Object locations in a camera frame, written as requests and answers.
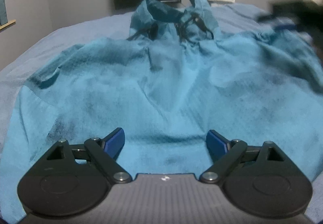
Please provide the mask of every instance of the metal screw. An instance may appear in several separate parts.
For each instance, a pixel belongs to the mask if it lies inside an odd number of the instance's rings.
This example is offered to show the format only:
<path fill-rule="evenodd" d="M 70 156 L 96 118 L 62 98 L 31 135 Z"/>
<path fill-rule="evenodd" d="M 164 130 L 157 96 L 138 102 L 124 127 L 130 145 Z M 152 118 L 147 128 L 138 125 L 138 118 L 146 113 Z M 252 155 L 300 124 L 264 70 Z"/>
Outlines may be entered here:
<path fill-rule="evenodd" d="M 126 181 L 130 178 L 130 175 L 127 172 L 118 172 L 113 175 L 117 181 Z"/>
<path fill-rule="evenodd" d="M 202 174 L 202 178 L 209 181 L 216 180 L 218 177 L 218 174 L 214 172 L 204 172 Z"/>

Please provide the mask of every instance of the wooden shelf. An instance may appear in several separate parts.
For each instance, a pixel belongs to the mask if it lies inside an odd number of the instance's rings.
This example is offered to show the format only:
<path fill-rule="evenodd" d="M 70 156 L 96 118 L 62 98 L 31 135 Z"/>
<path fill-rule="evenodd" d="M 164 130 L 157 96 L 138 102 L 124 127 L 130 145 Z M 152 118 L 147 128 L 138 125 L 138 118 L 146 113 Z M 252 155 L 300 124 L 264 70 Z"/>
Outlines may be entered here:
<path fill-rule="evenodd" d="M 10 26 L 10 25 L 12 25 L 12 24 L 14 24 L 15 22 L 16 22 L 16 20 L 12 20 L 12 21 L 10 21 L 10 22 L 8 22 L 8 23 L 4 24 L 4 25 L 1 25 L 1 26 L 0 26 L 0 30 L 2 30 L 2 29 L 4 29 L 4 28 L 6 28 L 6 27 L 8 27 L 8 26 Z"/>

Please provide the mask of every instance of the circular black disc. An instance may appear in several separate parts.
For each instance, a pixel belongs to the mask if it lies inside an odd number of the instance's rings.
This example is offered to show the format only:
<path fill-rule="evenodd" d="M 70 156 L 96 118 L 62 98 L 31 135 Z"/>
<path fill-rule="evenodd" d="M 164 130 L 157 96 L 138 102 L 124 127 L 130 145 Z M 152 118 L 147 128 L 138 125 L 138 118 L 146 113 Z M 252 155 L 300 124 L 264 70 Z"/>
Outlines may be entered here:
<path fill-rule="evenodd" d="M 222 188 L 237 208 L 271 219 L 290 218 L 303 213 L 312 194 L 306 177 L 259 171 L 257 174 L 256 170 L 248 167 L 227 177 Z"/>
<path fill-rule="evenodd" d="M 30 212 L 49 217 L 85 212 L 102 201 L 109 186 L 96 169 L 84 167 L 80 173 L 25 176 L 18 185 L 19 199 Z"/>

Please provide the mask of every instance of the blue gripper pad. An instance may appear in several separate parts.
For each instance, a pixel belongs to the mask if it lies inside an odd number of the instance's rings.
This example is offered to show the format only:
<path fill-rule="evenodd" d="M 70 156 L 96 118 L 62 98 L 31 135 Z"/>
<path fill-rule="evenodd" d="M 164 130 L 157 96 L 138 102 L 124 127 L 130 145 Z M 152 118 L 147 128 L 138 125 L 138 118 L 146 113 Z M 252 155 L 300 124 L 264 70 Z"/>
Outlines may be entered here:
<path fill-rule="evenodd" d="M 219 159 L 230 150 L 230 141 L 215 130 L 210 130 L 206 135 L 206 146 Z"/>
<path fill-rule="evenodd" d="M 124 131 L 119 127 L 102 139 L 102 148 L 105 153 L 114 158 L 123 148 L 124 142 Z"/>

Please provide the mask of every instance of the bed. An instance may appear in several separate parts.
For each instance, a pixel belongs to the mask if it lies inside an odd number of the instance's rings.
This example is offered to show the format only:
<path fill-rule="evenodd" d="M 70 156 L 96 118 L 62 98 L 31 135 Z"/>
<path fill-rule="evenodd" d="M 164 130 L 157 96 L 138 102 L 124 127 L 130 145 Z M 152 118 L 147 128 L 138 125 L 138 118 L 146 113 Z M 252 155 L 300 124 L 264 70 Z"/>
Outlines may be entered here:
<path fill-rule="evenodd" d="M 211 11 L 224 33 L 253 32 L 270 28 L 269 25 L 259 25 L 255 22 L 256 16 L 263 11 L 253 5 L 236 3 L 211 8 Z M 16 97 L 25 80 L 51 58 L 74 44 L 86 44 L 100 37 L 128 38 L 132 14 L 114 15 L 54 31 L 0 72 L 0 151 L 6 141 Z M 307 210 L 307 215 L 315 222 L 323 219 L 323 214 L 319 210 L 323 205 L 322 183 L 323 174 L 313 182 L 314 195 Z M 19 213 L 11 218 L 6 215 L 6 218 L 14 223 L 20 219 Z"/>

